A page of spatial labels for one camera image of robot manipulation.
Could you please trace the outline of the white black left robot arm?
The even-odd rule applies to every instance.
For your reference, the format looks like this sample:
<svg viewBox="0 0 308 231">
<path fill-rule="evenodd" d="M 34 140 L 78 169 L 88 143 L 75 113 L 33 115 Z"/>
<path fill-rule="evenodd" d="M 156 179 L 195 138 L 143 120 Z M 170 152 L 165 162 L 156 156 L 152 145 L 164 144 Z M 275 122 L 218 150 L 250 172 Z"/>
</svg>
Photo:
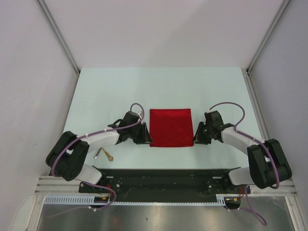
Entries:
<svg viewBox="0 0 308 231">
<path fill-rule="evenodd" d="M 123 119 L 108 125 L 107 129 L 77 136 L 71 131 L 62 134 L 46 158 L 51 174 L 66 181 L 78 180 L 89 183 L 95 192 L 106 188 L 104 174 L 96 167 L 85 163 L 88 153 L 105 146 L 117 145 L 132 139 L 135 144 L 153 142 L 142 117 L 133 112 L 126 112 Z"/>
</svg>

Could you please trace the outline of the red satin napkin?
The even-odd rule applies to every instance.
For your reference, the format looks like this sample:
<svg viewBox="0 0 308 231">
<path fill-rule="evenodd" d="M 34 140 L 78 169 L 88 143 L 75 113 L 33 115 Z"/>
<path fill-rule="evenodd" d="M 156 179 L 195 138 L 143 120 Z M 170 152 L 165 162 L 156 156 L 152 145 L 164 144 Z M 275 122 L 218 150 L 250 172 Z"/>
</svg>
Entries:
<svg viewBox="0 0 308 231">
<path fill-rule="evenodd" d="M 151 147 L 192 147 L 193 125 L 191 109 L 150 109 Z"/>
</svg>

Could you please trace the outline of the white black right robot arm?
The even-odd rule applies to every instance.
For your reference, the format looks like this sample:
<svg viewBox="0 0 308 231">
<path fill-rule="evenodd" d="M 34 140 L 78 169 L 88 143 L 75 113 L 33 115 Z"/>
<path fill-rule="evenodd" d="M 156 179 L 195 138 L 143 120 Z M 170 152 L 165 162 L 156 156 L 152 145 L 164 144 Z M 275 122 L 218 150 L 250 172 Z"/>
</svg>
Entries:
<svg viewBox="0 0 308 231">
<path fill-rule="evenodd" d="M 193 138 L 196 144 L 211 144 L 212 140 L 228 144 L 248 157 L 248 167 L 234 168 L 223 174 L 222 188 L 233 193 L 239 185 L 254 184 L 260 189 L 278 188 L 292 177 L 292 171 L 281 144 L 276 139 L 257 139 L 225 124 L 218 111 L 204 113 L 205 121 L 198 124 Z"/>
</svg>

